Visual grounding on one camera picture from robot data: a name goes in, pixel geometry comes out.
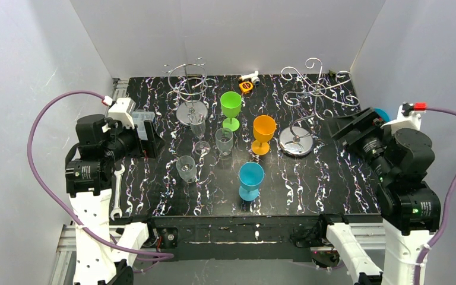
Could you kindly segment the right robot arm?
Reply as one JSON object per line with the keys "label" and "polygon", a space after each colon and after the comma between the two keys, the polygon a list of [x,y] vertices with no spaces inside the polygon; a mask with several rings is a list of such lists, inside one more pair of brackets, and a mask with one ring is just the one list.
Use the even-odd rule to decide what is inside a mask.
{"label": "right robot arm", "polygon": [[338,252],[354,284],[416,284],[423,280],[425,249],[439,229],[441,203],[424,178],[435,159],[421,132],[425,103],[405,103],[385,122],[373,108],[327,118],[332,139],[361,157],[378,178],[376,198],[385,231],[384,267],[362,248],[347,218],[322,214],[318,237]]}

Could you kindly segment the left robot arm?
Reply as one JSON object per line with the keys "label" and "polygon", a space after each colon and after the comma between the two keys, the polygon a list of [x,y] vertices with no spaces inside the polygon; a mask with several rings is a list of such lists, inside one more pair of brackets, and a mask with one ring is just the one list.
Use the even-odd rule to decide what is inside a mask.
{"label": "left robot arm", "polygon": [[112,188],[112,179],[121,185],[124,168],[115,163],[125,156],[145,157],[146,138],[139,129],[144,127],[134,115],[95,114],[77,121],[78,143],[66,156],[66,192],[75,222],[77,264],[74,284],[133,284],[132,266],[135,253],[122,248],[139,250],[151,234],[143,221],[127,223],[118,242],[111,242],[109,207],[120,193]]}

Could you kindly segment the blue plastic wine glass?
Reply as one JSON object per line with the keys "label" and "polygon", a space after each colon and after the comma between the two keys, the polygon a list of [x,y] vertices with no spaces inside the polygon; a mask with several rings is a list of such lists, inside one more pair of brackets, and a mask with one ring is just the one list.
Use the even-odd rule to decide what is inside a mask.
{"label": "blue plastic wine glass", "polygon": [[262,166],[255,162],[245,163],[239,170],[239,196],[244,201],[253,201],[259,195],[259,190],[264,180]]}
{"label": "blue plastic wine glass", "polygon": [[386,111],[380,108],[374,108],[374,111],[383,119],[384,122],[389,122],[391,120]]}

